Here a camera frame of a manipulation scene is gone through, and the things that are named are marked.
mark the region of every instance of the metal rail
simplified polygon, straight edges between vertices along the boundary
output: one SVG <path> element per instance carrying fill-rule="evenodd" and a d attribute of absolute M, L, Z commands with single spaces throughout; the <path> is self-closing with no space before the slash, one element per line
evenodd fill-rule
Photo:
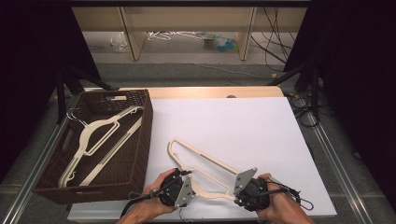
<path fill-rule="evenodd" d="M 312 124 L 316 122 L 313 114 L 309 113 L 308 117 Z M 321 124 L 319 123 L 314 127 L 314 130 L 357 220 L 360 224 L 374 223 L 364 201 L 361 199 L 361 196 L 347 174 L 346 168 L 338 158 L 337 153 L 335 152 L 334 147 Z"/>
<path fill-rule="evenodd" d="M 72 96 L 70 99 L 70 104 L 75 104 L 77 101 L 76 96 Z M 66 119 L 63 120 L 61 124 L 57 124 L 54 128 L 52 135 L 49 138 L 48 143 L 44 147 L 44 150 L 40 154 L 35 166 L 32 169 L 32 172 L 27 177 L 25 183 L 21 187 L 18 196 L 15 198 L 12 205 L 8 208 L 8 211 L 2 220 L 3 224 L 14 224 L 18 223 L 26 204 L 28 204 L 30 197 L 32 196 L 32 188 L 34 187 L 35 182 L 37 181 L 39 175 L 45 168 L 47 164 L 47 160 L 56 144 L 57 139 L 59 139 L 59 135 L 62 133 L 62 129 L 66 124 Z"/>

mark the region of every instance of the human hand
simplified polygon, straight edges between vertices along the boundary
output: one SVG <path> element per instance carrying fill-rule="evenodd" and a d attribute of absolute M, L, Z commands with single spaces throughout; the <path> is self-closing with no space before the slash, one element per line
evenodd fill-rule
<path fill-rule="evenodd" d="M 280 186 L 271 182 L 271 174 L 259 175 L 259 179 L 267 182 L 268 190 L 280 189 Z M 276 224 L 314 223 L 304 210 L 285 192 L 270 194 L 270 205 L 262 210 L 257 210 L 257 216 Z"/>
<path fill-rule="evenodd" d="M 160 189 L 161 183 L 165 180 L 167 176 L 172 174 L 175 169 L 169 170 L 160 174 L 154 183 L 146 186 L 143 190 L 143 194 L 148 194 L 151 190 Z M 117 224 L 135 224 L 135 223 L 142 223 L 145 221 L 150 221 L 155 217 L 166 214 L 172 213 L 177 210 L 173 206 L 166 206 L 163 205 L 159 198 L 153 198 L 149 200 L 142 201 L 137 203 L 134 208 L 125 216 L 123 216 Z"/>

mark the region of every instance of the wire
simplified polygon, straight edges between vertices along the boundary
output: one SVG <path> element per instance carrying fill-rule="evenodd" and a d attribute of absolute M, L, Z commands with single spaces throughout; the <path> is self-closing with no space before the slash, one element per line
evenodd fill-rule
<path fill-rule="evenodd" d="M 285 56 L 285 58 L 286 58 L 286 60 L 287 60 L 288 57 L 289 57 L 289 54 L 286 52 L 285 48 L 283 47 L 282 40 L 281 40 L 281 38 L 280 38 L 280 33 L 279 33 L 279 26 L 278 26 L 278 24 L 277 24 L 277 12 L 278 12 L 278 8 L 277 8 L 277 7 L 274 8 L 274 11 L 275 11 L 275 20 L 274 20 L 274 23 L 271 22 L 271 19 L 270 19 L 270 17 L 268 16 L 268 13 L 267 13 L 265 7 L 264 7 L 263 9 L 264 9 L 265 16 L 267 17 L 267 20 L 270 22 L 271 29 L 272 29 L 271 36 L 270 36 L 270 41 L 272 40 L 273 34 L 275 34 L 277 40 L 279 41 L 279 44 L 281 45 L 282 52 L 283 52 L 283 54 L 284 54 L 284 56 Z"/>
<path fill-rule="evenodd" d="M 291 33 L 289 33 L 289 35 L 291 36 L 291 38 L 293 39 L 293 41 L 296 41 L 296 38 L 295 38 Z"/>
<path fill-rule="evenodd" d="M 187 205 L 190 205 L 190 204 L 192 204 L 193 202 L 195 202 L 195 200 L 197 199 L 197 197 L 194 197 L 194 199 L 191 201 L 191 203 L 189 203 L 189 204 L 187 204 Z M 184 221 L 184 222 L 194 222 L 193 220 L 186 220 L 186 219 L 184 219 L 182 216 L 181 216 L 181 210 L 183 209 L 183 207 L 180 207 L 180 210 L 178 210 L 178 216 L 180 217 L 180 219 L 182 220 L 182 221 Z"/>
<path fill-rule="evenodd" d="M 262 32 L 262 36 L 264 36 L 264 38 L 267 39 L 268 41 L 270 41 L 272 44 L 279 45 L 279 46 L 281 46 L 281 47 L 283 47 L 283 48 L 291 49 L 291 47 L 289 47 L 289 46 L 282 45 L 282 44 L 280 44 L 280 43 L 276 43 L 276 42 L 273 41 L 273 40 L 270 40 L 270 39 L 264 34 L 264 32 Z"/>
<path fill-rule="evenodd" d="M 234 72 L 234 71 L 226 70 L 226 69 L 223 69 L 223 68 L 219 68 L 219 67 L 215 67 L 215 66 L 202 65 L 202 64 L 198 64 L 198 63 L 192 63 L 192 64 L 200 66 L 200 67 L 205 67 L 205 68 L 218 69 L 218 70 L 223 71 L 223 72 L 228 72 L 228 73 L 233 73 L 233 74 L 241 74 L 241 75 L 246 75 L 246 76 L 249 76 L 249 77 L 256 77 L 256 78 L 261 78 L 261 79 L 267 79 L 267 77 L 257 77 L 257 76 L 254 76 L 254 75 L 251 75 L 251 74 L 245 73 L 245 72 Z"/>
<path fill-rule="evenodd" d="M 132 194 L 137 195 L 137 196 L 142 195 L 141 193 L 137 193 L 137 192 L 131 191 L 131 192 L 129 192 L 129 194 L 128 194 L 128 199 L 132 199 L 132 196 L 131 196 Z"/>
<path fill-rule="evenodd" d="M 286 185 L 284 185 L 284 184 L 277 183 L 277 182 L 274 182 L 274 181 L 265 181 L 265 182 L 266 182 L 267 184 L 277 184 L 277 185 L 279 185 L 279 186 L 281 187 L 281 189 L 276 189 L 276 190 L 267 191 L 267 192 L 270 192 L 270 193 L 268 193 L 268 194 L 271 194 L 271 193 L 278 193 L 278 192 L 287 192 L 291 197 L 293 197 L 293 198 L 296 200 L 296 202 L 297 202 L 302 208 L 304 208 L 304 209 L 306 209 L 306 210 L 308 210 L 308 211 L 312 211 L 312 210 L 314 209 L 314 204 L 313 204 L 313 203 L 311 203 L 311 202 L 309 202 L 308 200 L 303 199 L 303 198 L 300 197 L 300 191 L 297 191 L 297 190 L 292 189 L 292 188 L 290 188 L 290 187 L 288 187 L 288 186 L 286 186 Z M 310 207 L 310 208 L 305 207 L 304 205 L 301 204 L 301 201 L 306 202 L 306 203 L 309 203 L 309 204 L 311 205 L 311 207 Z"/>
<path fill-rule="evenodd" d="M 309 105 L 308 100 L 304 97 L 300 97 L 293 101 L 293 97 L 294 96 L 291 96 L 289 98 L 289 102 L 291 107 L 296 108 L 293 110 L 294 117 L 300 122 L 301 125 L 307 128 L 316 127 L 320 122 L 320 118 L 318 117 L 318 115 L 311 113 L 312 106 Z M 296 103 L 299 101 L 303 101 L 302 105 L 296 105 Z M 315 121 L 313 124 L 307 124 L 307 122 L 304 122 L 304 118 L 306 119 L 308 115 L 313 115 L 315 117 Z"/>
<path fill-rule="evenodd" d="M 273 52 L 269 51 L 268 49 L 265 49 L 261 44 L 259 44 L 253 37 L 253 35 L 251 36 L 251 39 L 259 46 L 260 49 L 263 49 L 266 53 L 271 54 L 272 56 L 274 56 L 274 58 L 277 58 L 278 60 L 280 60 L 282 63 L 286 63 L 285 60 L 277 57 Z"/>
<path fill-rule="evenodd" d="M 161 192 L 164 191 L 165 189 L 169 188 L 169 186 L 171 186 L 173 183 L 175 183 L 179 178 L 181 178 L 181 176 L 178 176 L 178 177 L 174 178 L 172 181 L 170 181 L 167 185 L 163 186 L 163 188 L 161 188 L 161 189 L 158 189 L 158 190 L 155 190 L 155 191 L 154 191 L 154 190 L 151 190 L 151 191 L 149 192 L 149 194 L 142 195 L 142 196 L 140 196 L 140 197 L 137 197 L 137 198 L 132 199 L 131 201 L 129 201 L 129 202 L 125 205 L 125 207 L 123 208 L 123 210 L 122 210 L 122 212 L 121 212 L 120 217 L 123 217 L 123 216 L 126 214 L 126 212 L 128 211 L 128 209 L 129 209 L 132 205 L 134 205 L 135 203 L 140 203 L 140 202 L 142 202 L 142 201 L 144 201 L 144 200 L 152 199 L 152 198 L 154 198 L 154 197 L 157 197 L 157 195 L 158 195 L 159 193 L 161 193 Z"/>

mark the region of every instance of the white board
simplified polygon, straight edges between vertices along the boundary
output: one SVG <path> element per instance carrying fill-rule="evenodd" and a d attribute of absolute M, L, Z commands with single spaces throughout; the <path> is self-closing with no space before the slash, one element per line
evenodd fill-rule
<path fill-rule="evenodd" d="M 167 154 L 167 144 L 178 137 L 239 172 L 257 167 L 255 177 L 271 173 L 283 184 L 300 190 L 300 196 L 315 206 L 309 216 L 335 216 L 329 194 L 318 174 L 287 98 L 152 99 L 154 109 L 146 185 L 177 167 Z M 230 173 L 205 166 L 207 161 L 183 152 L 186 164 L 203 166 L 225 182 Z M 208 190 L 220 191 L 211 181 Z M 128 201 L 74 204 L 71 220 L 115 220 Z M 256 213 L 226 199 L 198 197 L 182 209 L 186 220 L 248 220 Z M 159 216 L 157 221 L 181 221 L 179 212 Z"/>

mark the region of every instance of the black cable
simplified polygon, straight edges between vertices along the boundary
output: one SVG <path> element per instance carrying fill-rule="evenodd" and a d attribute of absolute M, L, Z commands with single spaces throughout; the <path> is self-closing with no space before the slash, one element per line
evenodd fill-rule
<path fill-rule="evenodd" d="M 134 205 L 135 203 L 140 203 L 140 202 L 142 202 L 142 201 L 144 201 L 144 200 L 152 199 L 152 198 L 156 197 L 159 193 L 161 193 L 161 192 L 164 191 L 165 189 L 169 188 L 169 186 L 171 186 L 172 184 L 174 184 L 179 178 L 181 178 L 181 176 L 176 177 L 176 178 L 173 179 L 171 182 L 169 182 L 167 185 L 163 186 L 163 188 L 161 188 L 161 189 L 158 189 L 158 190 L 156 190 L 156 191 L 151 190 L 149 194 L 142 195 L 142 196 L 140 196 L 140 197 L 138 197 L 138 198 L 134 198 L 134 199 L 132 199 L 131 201 L 129 201 L 129 202 L 125 205 L 125 207 L 123 208 L 123 210 L 122 210 L 122 212 L 121 212 L 121 215 L 120 215 L 120 218 L 123 217 L 123 216 L 126 214 L 126 212 L 128 211 L 128 209 L 129 209 L 132 205 Z"/>
<path fill-rule="evenodd" d="M 274 58 L 280 60 L 282 63 L 286 63 L 286 61 L 284 61 L 283 59 L 279 58 L 278 56 L 276 56 L 273 52 L 269 51 L 268 49 L 265 49 L 261 44 L 259 44 L 253 37 L 253 35 L 251 36 L 251 39 L 259 46 L 260 49 L 264 50 L 265 52 L 271 54 Z"/>
<path fill-rule="evenodd" d="M 289 33 L 289 34 L 290 34 L 291 38 L 293 39 L 293 41 L 296 41 L 295 37 L 291 33 Z"/>
<path fill-rule="evenodd" d="M 280 38 L 279 25 L 277 24 L 277 12 L 278 12 L 278 7 L 275 7 L 275 21 L 274 21 L 274 28 L 276 27 L 275 34 L 276 34 L 277 40 L 279 40 L 280 46 L 283 51 L 283 55 L 285 56 L 285 59 L 287 60 L 289 58 L 289 54 L 285 50 L 284 45 L 282 44 L 282 40 Z"/>
<path fill-rule="evenodd" d="M 288 186 L 286 186 L 286 185 L 284 185 L 284 184 L 280 184 L 280 183 L 277 183 L 277 182 L 274 182 L 274 181 L 265 181 L 265 182 L 266 182 L 267 184 L 277 184 L 278 186 L 281 187 L 281 189 L 269 190 L 269 191 L 267 191 L 267 192 L 270 192 L 270 193 L 267 193 L 267 194 L 279 193 L 279 192 L 287 192 L 287 193 L 289 193 L 290 196 L 293 197 L 293 198 L 296 200 L 296 202 L 297 202 L 301 207 L 303 207 L 304 209 L 306 209 L 306 210 L 308 210 L 308 211 L 311 211 L 311 210 L 314 209 L 314 204 L 313 204 L 313 203 L 311 203 L 311 202 L 309 202 L 308 200 L 303 199 L 303 198 L 300 197 L 300 191 L 297 191 L 297 190 L 292 189 L 292 188 L 290 188 L 290 187 L 288 187 Z M 301 201 L 304 201 L 304 202 L 306 202 L 306 203 L 311 204 L 311 208 L 307 208 L 307 207 L 301 205 Z"/>
<path fill-rule="evenodd" d="M 282 52 L 283 52 L 283 54 L 284 54 L 284 56 L 285 56 L 285 58 L 286 58 L 286 60 L 287 60 L 288 57 L 289 57 L 289 55 L 288 55 L 288 53 L 286 52 L 285 48 L 282 47 L 283 44 L 282 44 L 282 40 L 281 40 L 281 38 L 280 38 L 279 26 L 278 26 L 278 24 L 277 24 L 277 12 L 278 12 L 278 8 L 275 7 L 274 10 L 275 10 L 275 20 L 274 20 L 274 24 L 272 24 L 271 19 L 270 19 L 270 17 L 268 16 L 268 13 L 267 13 L 266 9 L 264 8 L 265 16 L 267 17 L 267 20 L 270 22 L 270 26 L 271 26 L 271 29 L 272 29 L 272 33 L 271 33 L 271 36 L 270 36 L 270 40 L 272 39 L 272 34 L 275 34 L 275 36 L 277 37 L 277 40 L 279 41 L 279 43 L 280 43 L 280 45 L 281 45 Z"/>
<path fill-rule="evenodd" d="M 292 49 L 292 47 L 289 47 L 289 46 L 286 46 L 286 45 L 282 45 L 282 44 L 276 43 L 276 42 L 273 41 L 273 40 L 270 40 L 270 39 L 264 34 L 264 32 L 262 32 L 262 36 L 263 36 L 265 39 L 267 39 L 268 41 L 270 41 L 271 44 L 279 45 L 279 46 L 284 47 L 284 48 L 287 48 L 287 49 Z"/>
<path fill-rule="evenodd" d="M 297 98 L 296 100 L 292 100 L 294 96 L 289 98 L 289 103 L 293 109 L 294 117 L 300 122 L 301 125 L 307 127 L 307 128 L 313 128 L 316 127 L 319 122 L 320 118 L 318 115 L 315 115 L 312 113 L 312 115 L 315 117 L 315 121 L 313 124 L 307 124 L 303 121 L 303 118 L 305 118 L 308 113 L 312 111 L 312 106 L 309 105 L 308 100 L 306 100 L 304 97 Z M 298 101 L 304 101 L 303 105 L 296 105 Z"/>
<path fill-rule="evenodd" d="M 272 25 L 272 22 L 271 22 L 271 20 L 270 20 L 268 14 L 267 14 L 267 11 L 265 10 L 265 8 L 264 8 L 264 12 L 265 12 L 265 15 L 266 15 L 266 17 L 267 17 L 267 20 L 270 22 L 270 25 L 271 25 L 271 28 L 272 28 L 272 32 L 271 32 L 271 35 L 270 35 L 270 40 L 271 40 L 271 39 L 272 39 L 272 35 L 273 35 L 273 33 L 274 33 L 274 26 Z M 268 50 L 268 47 L 269 47 L 269 46 L 270 46 L 270 41 L 268 41 L 267 47 L 266 47 L 265 49 Z M 270 68 L 270 69 L 272 69 L 272 70 L 274 70 L 274 71 L 277 71 L 277 72 L 283 72 L 283 71 L 277 70 L 277 69 L 275 69 L 275 68 L 272 68 L 272 67 L 268 64 L 268 62 L 267 62 L 267 54 L 266 54 L 266 53 L 264 54 L 264 60 L 265 60 L 265 64 L 267 65 L 268 68 Z"/>

